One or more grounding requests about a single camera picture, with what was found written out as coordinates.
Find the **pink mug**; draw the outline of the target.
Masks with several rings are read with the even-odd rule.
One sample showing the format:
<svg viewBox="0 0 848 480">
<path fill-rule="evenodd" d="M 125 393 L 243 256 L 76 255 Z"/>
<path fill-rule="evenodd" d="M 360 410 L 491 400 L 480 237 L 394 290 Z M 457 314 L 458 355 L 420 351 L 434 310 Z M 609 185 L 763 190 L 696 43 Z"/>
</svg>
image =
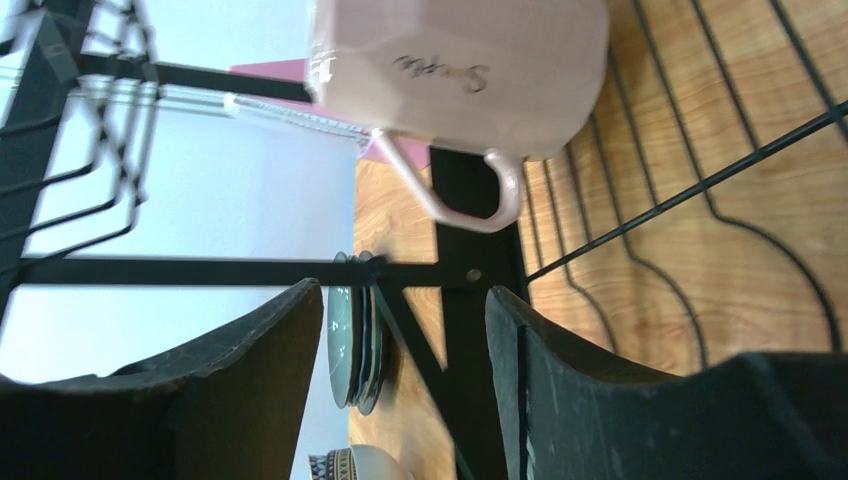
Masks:
<svg viewBox="0 0 848 480">
<path fill-rule="evenodd" d="M 368 131 L 434 220 L 494 233 L 521 214 L 524 161 L 556 156 L 587 123 L 609 33 L 603 1 L 315 1 L 306 86 Z M 498 180 L 496 211 L 449 208 L 401 150 L 410 134 L 481 155 Z"/>
</svg>

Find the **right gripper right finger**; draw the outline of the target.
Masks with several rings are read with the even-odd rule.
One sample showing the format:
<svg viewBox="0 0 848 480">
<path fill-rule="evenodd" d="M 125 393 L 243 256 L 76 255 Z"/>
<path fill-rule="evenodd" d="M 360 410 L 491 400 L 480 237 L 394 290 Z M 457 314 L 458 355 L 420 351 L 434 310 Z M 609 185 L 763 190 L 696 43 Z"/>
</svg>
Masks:
<svg viewBox="0 0 848 480">
<path fill-rule="evenodd" d="M 492 288 L 512 479 L 843 479 L 847 358 L 749 352 L 688 376 L 620 357 Z"/>
</svg>

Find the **pink metronome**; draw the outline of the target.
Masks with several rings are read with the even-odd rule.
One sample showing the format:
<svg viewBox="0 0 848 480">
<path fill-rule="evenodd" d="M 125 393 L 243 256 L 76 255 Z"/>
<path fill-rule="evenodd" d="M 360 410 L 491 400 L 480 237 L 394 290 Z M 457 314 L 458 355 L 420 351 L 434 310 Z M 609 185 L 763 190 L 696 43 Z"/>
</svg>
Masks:
<svg viewBox="0 0 848 480">
<path fill-rule="evenodd" d="M 307 60 L 305 58 L 237 64 L 229 68 L 231 73 L 289 82 L 304 82 L 306 70 Z M 360 146 L 359 158 L 386 163 L 382 153 L 375 145 L 370 143 L 370 138 L 362 127 L 341 121 L 337 115 L 329 113 L 325 108 L 309 103 L 268 97 L 256 97 L 256 100 L 267 101 L 277 104 L 281 108 L 299 111 L 298 116 L 306 120 L 310 127 L 315 127 L 325 133 L 351 133 L 357 137 L 363 134 L 363 138 L 357 139 Z M 416 169 L 423 169 L 430 164 L 430 143 L 428 141 L 400 137 L 398 148 L 407 154 Z"/>
</svg>

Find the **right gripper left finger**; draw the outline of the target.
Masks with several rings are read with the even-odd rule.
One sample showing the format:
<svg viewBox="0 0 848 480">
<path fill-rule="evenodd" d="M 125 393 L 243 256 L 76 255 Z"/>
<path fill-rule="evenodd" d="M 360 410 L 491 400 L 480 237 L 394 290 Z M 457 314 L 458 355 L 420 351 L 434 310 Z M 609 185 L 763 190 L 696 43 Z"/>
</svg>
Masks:
<svg viewBox="0 0 848 480">
<path fill-rule="evenodd" d="M 286 479 L 322 331 L 319 282 L 115 373 L 1 382 L 5 479 Z"/>
</svg>

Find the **black wire dish rack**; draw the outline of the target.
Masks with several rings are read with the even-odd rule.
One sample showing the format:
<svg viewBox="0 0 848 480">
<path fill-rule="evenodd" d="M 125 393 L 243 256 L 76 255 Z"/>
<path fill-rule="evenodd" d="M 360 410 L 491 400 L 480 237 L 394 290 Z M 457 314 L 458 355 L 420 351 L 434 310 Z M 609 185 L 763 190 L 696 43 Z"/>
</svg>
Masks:
<svg viewBox="0 0 848 480">
<path fill-rule="evenodd" d="M 717 316 L 697 309 L 694 287 L 652 261 L 648 250 L 668 247 L 672 237 L 662 221 L 704 204 L 703 220 L 718 237 L 733 234 L 727 247 L 706 254 L 712 276 L 738 279 L 751 264 L 764 276 L 760 284 L 734 290 L 752 299 L 752 324 L 774 326 L 785 318 L 826 337 L 815 353 L 847 358 L 847 183 L 824 185 L 822 212 L 813 219 L 835 228 L 822 253 L 801 243 L 799 235 L 778 231 L 776 223 L 801 212 L 797 194 L 759 198 L 766 214 L 745 219 L 721 208 L 719 193 L 741 191 L 742 175 L 791 153 L 812 168 L 813 143 L 826 142 L 829 164 L 847 166 L 847 90 L 837 86 L 836 69 L 847 64 L 847 5 L 843 1 L 757 1 L 755 26 L 742 29 L 742 11 L 729 4 L 689 1 L 674 19 L 670 2 L 628 1 L 624 5 L 632 42 L 615 41 L 610 58 L 610 94 L 590 131 L 567 148 L 566 161 L 578 192 L 582 245 L 527 272 L 519 231 L 509 227 L 492 235 L 438 227 L 439 258 L 432 264 L 384 259 L 343 266 L 317 261 L 179 260 L 176 258 L 80 257 L 77 246 L 27 256 L 23 241 L 31 232 L 35 197 L 53 184 L 46 175 L 64 103 L 90 74 L 111 81 L 130 79 L 151 88 L 158 99 L 166 84 L 240 93 L 266 93 L 302 100 L 305 90 L 282 80 L 262 80 L 177 65 L 154 64 L 151 50 L 125 54 L 117 41 L 110 55 L 85 54 L 94 36 L 93 1 L 20 1 L 11 10 L 1 51 L 19 45 L 25 19 L 41 15 L 39 31 L 57 47 L 30 50 L 23 83 L 13 101 L 11 122 L 1 131 L 1 203 L 15 213 L 1 219 L 1 295 L 22 284 L 60 286 L 279 286 L 282 292 L 303 279 L 320 286 L 371 286 L 401 347 L 408 351 L 433 396 L 437 416 L 447 424 L 459 479 L 507 479 L 506 456 L 493 369 L 488 349 L 485 304 L 495 287 L 530 304 L 530 286 L 572 264 L 598 260 L 614 243 L 630 264 L 662 282 L 678 301 L 691 332 L 690 346 L 704 365 L 721 342 Z M 618 219 L 602 234 L 589 230 L 597 221 L 591 183 L 578 171 L 579 159 L 595 157 L 609 168 L 616 157 L 640 166 L 649 193 L 659 184 L 660 166 L 688 165 L 694 181 L 680 192 L 654 196 L 646 210 Z"/>
</svg>

